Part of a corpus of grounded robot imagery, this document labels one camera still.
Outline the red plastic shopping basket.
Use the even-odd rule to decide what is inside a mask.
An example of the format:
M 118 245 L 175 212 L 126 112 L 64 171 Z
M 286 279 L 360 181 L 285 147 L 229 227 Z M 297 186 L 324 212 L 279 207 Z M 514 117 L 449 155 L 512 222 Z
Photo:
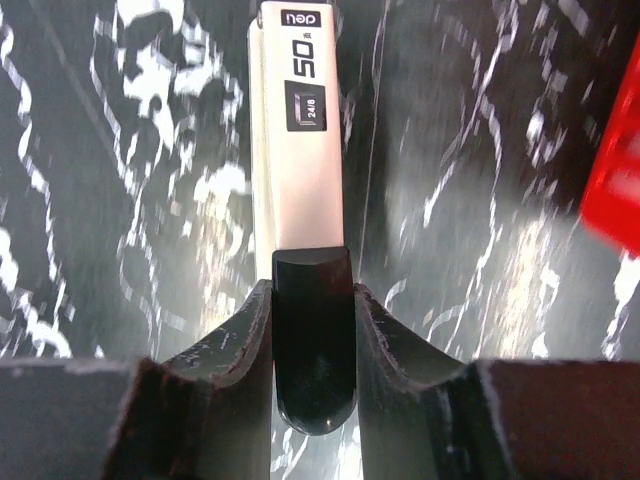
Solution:
M 580 208 L 592 232 L 639 255 L 639 47 L 621 82 Z

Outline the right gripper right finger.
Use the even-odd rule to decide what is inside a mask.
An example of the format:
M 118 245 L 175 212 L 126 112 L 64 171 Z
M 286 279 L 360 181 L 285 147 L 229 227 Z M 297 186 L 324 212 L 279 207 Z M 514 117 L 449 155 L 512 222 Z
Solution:
M 639 366 L 461 363 L 355 289 L 367 479 L 635 479 Z

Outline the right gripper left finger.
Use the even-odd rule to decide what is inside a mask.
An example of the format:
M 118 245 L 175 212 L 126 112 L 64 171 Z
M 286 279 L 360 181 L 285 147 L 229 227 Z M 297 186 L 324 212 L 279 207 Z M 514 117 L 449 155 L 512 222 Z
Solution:
M 266 479 L 271 285 L 170 360 L 1 363 L 5 479 Z

